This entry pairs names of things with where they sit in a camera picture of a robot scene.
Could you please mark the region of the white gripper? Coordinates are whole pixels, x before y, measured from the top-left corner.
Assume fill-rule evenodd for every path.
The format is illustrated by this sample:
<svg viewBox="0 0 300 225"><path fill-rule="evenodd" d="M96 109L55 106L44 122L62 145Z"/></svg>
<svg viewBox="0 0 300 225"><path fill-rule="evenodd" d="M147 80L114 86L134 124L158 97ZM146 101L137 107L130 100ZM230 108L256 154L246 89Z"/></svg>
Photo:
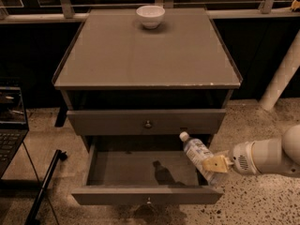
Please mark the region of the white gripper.
<svg viewBox="0 0 300 225"><path fill-rule="evenodd" d="M258 175L260 172L252 158L254 142L239 143L230 151L230 158L224 155L209 157L202 162L202 167L209 172L227 173L233 165L233 169L241 175Z"/></svg>

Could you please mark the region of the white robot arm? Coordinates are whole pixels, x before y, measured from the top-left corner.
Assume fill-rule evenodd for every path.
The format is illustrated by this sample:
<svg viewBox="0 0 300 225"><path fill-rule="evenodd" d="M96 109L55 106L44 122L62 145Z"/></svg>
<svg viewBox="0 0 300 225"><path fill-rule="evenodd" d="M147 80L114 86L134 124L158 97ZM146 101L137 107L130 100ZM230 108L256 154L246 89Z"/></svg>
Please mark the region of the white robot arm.
<svg viewBox="0 0 300 225"><path fill-rule="evenodd" d="M287 87L300 65L300 32L295 35L273 79L268 84L260 105L270 111ZM207 172L227 173L232 167L242 175L279 174L300 175L300 126L293 126L275 139L239 143L227 155L218 154L205 159Z"/></svg>

